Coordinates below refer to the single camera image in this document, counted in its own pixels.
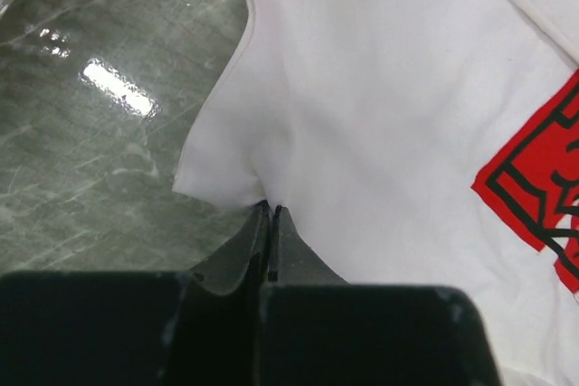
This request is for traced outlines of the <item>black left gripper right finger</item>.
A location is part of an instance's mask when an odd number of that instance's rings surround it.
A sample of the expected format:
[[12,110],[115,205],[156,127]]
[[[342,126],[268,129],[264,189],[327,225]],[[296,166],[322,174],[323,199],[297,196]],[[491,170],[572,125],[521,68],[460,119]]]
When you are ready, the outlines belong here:
[[299,236],[288,208],[278,206],[268,241],[267,281],[292,286],[342,286],[341,278]]

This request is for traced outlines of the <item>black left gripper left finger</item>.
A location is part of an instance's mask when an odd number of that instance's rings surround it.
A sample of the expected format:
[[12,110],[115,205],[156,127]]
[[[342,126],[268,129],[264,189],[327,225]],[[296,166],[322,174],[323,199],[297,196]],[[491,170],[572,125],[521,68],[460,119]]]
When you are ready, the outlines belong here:
[[255,205],[241,228],[192,268],[192,330],[195,360],[212,385],[253,384],[259,289],[269,248],[269,205]]

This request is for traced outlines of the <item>white t-shirt with red print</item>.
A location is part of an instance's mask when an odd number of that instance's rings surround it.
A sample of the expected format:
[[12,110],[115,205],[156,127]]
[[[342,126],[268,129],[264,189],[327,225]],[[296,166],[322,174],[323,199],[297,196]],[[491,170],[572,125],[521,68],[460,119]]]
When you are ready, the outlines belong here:
[[289,209],[343,278],[441,284],[507,385],[578,382],[578,0],[247,0],[174,189]]

